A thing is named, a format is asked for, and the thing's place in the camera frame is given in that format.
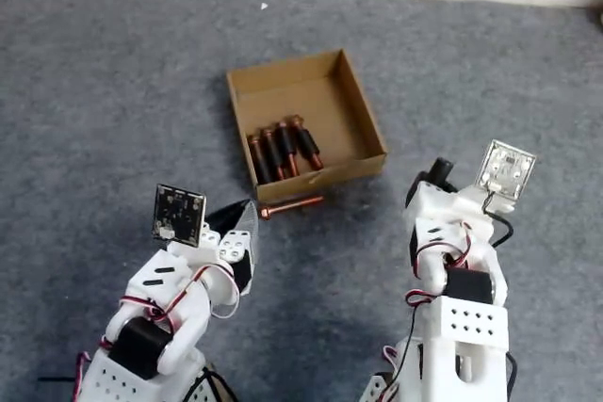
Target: screw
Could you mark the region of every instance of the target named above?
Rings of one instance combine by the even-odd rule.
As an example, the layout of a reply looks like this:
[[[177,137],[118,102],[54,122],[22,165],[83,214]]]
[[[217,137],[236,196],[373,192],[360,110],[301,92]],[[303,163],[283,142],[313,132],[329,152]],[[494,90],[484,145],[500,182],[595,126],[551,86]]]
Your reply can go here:
[[[285,172],[283,171],[283,158],[279,153],[279,149],[276,146],[272,131],[270,129],[262,129],[262,138],[266,145],[266,151],[268,152],[269,161],[272,164],[272,169],[279,181],[285,178]]]
[[[276,142],[280,147],[281,153],[283,153],[287,159],[291,176],[299,176],[300,171],[298,170],[298,163],[295,161],[297,149],[293,137],[289,134],[289,128],[286,126],[285,121],[280,121],[278,123],[274,135],[276,136]]]
[[[286,202],[277,206],[265,206],[260,209],[260,217],[264,220],[270,220],[272,215],[278,212],[288,211],[289,209],[308,206],[310,204],[316,204],[317,202],[321,201],[324,201],[323,196],[304,198],[293,202]]]
[[[251,136],[249,137],[249,147],[252,152],[252,161],[255,168],[255,175],[257,176],[257,182],[259,184],[267,184],[272,182],[270,176],[270,170],[268,163],[262,153],[262,147],[260,146],[260,137]]]
[[[312,134],[305,127],[303,127],[303,118],[299,115],[294,115],[290,118],[289,122],[295,129],[298,145],[300,147],[300,154],[304,159],[310,162],[313,169],[323,169],[324,165],[320,159],[320,149],[318,148]]]

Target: open cardboard box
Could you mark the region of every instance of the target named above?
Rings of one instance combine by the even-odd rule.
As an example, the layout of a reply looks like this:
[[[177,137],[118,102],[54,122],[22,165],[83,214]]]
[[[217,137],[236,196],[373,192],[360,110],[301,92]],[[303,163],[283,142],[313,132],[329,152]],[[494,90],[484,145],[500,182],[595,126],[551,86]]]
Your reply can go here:
[[[387,154],[345,51],[277,61],[227,73],[245,158],[262,202],[281,201],[377,174]],[[300,176],[259,185],[248,136],[298,114],[320,148],[324,169],[298,153]]]

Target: black circuit board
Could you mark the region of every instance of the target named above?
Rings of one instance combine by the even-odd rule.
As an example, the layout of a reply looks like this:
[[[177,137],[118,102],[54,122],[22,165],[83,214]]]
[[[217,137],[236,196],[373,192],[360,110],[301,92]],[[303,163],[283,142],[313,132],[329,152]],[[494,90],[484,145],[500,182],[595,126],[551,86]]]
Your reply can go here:
[[[157,185],[153,236],[199,246],[205,217],[205,196],[169,185]]]

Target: black wire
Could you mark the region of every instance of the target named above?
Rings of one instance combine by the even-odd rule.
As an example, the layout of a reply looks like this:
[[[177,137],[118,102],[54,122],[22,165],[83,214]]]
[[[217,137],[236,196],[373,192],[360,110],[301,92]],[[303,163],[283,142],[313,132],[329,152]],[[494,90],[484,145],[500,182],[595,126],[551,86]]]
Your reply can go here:
[[[201,378],[197,379],[195,381],[195,383],[193,384],[193,386],[188,390],[187,395],[185,395],[184,402],[188,402],[190,400],[190,398],[192,397],[192,394],[195,392],[195,390],[197,388],[199,388],[199,386],[205,380],[207,380],[207,382],[209,383],[209,386],[212,389],[212,392],[218,398],[218,402],[221,402],[222,399],[220,398],[218,389],[216,388],[216,385],[214,385],[214,382],[213,382],[212,378],[210,378],[210,377],[215,378],[217,381],[220,382],[220,384],[222,385],[222,388],[224,388],[226,393],[228,393],[228,396],[232,399],[232,402],[238,402],[235,392],[231,389],[230,386],[228,386],[228,384],[226,383],[226,380],[224,380],[224,377],[221,376],[220,374],[218,374],[216,371],[212,371],[206,367],[204,367],[204,373],[201,376]]]
[[[487,215],[492,220],[496,220],[497,222],[502,223],[503,225],[505,225],[507,227],[507,232],[505,234],[503,234],[502,237],[500,237],[497,241],[495,241],[492,244],[492,247],[496,248],[499,245],[502,245],[506,241],[508,241],[511,238],[511,236],[515,233],[515,229],[513,228],[513,225],[511,224],[511,222],[508,219],[506,219],[505,217],[502,217],[498,214],[495,214],[494,212],[489,212],[487,210],[493,197],[494,197],[494,192],[489,192],[488,196],[486,197],[486,199],[483,202],[483,206],[481,207],[481,210],[483,211],[483,213],[485,215]]]
[[[515,386],[515,380],[517,379],[517,361],[511,355],[511,352],[507,352],[507,360],[511,363],[511,374],[507,381],[507,401],[511,400],[511,393],[513,392],[513,386]]]
[[[38,377],[38,381],[42,383],[73,383],[75,377]]]
[[[489,192],[486,199],[483,201],[483,206],[481,210],[485,215],[489,218],[496,220],[507,227],[507,232],[503,234],[496,242],[492,244],[493,248],[498,247],[500,244],[504,244],[507,240],[511,238],[514,233],[513,225],[511,222],[505,217],[499,216],[494,212],[487,211],[490,202],[492,202],[492,198],[494,197],[494,192]],[[513,387],[515,386],[515,380],[517,379],[517,361],[511,354],[511,352],[507,352],[507,360],[511,363],[511,374],[509,375],[509,380],[507,380],[507,401],[511,400],[511,393],[513,392]]]
[[[215,371],[210,371],[209,369],[207,370],[207,375],[209,375],[212,378],[215,378],[217,381],[220,382],[220,384],[222,385],[222,388],[224,388],[224,390],[226,390],[226,393],[228,393],[228,396],[232,399],[232,402],[238,402],[235,392],[232,390],[232,388],[230,386],[228,386],[228,383],[226,383],[226,380],[224,380],[223,376],[221,376],[220,374],[218,374]]]
[[[411,320],[411,327],[408,331],[408,339],[406,340],[406,346],[404,347],[404,353],[402,354],[402,360],[399,362],[398,370],[396,371],[396,374],[394,374],[390,382],[387,383],[387,386],[385,386],[385,389],[383,389],[383,391],[381,392],[381,395],[379,396],[378,400],[381,400],[381,397],[383,397],[387,393],[387,391],[389,391],[389,389],[394,385],[394,383],[398,379],[399,371],[402,370],[402,366],[404,365],[404,361],[406,360],[406,354],[408,353],[408,347],[410,346],[411,338],[413,337],[413,331],[415,331],[416,309],[419,306],[421,306],[421,303],[419,303],[413,308],[413,319]]]

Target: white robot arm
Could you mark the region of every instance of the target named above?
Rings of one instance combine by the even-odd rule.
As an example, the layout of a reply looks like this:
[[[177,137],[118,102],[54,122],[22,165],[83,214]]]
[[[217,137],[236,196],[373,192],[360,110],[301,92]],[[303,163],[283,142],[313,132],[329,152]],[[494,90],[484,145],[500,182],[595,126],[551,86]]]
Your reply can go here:
[[[88,372],[78,372],[73,401],[236,399],[196,344],[210,317],[230,317],[251,289],[257,211],[252,201],[207,219],[204,210],[202,195],[157,187],[154,234],[170,241],[128,282]],[[234,308],[221,314],[221,305]]]
[[[475,184],[457,191],[446,181],[452,164],[439,158],[418,174],[404,222],[421,288],[406,301],[413,319],[408,338],[386,346],[392,373],[375,374],[361,402],[504,402],[509,351],[507,282],[495,246],[493,219],[514,209],[535,156],[493,141]],[[422,337],[413,336],[419,306]]]

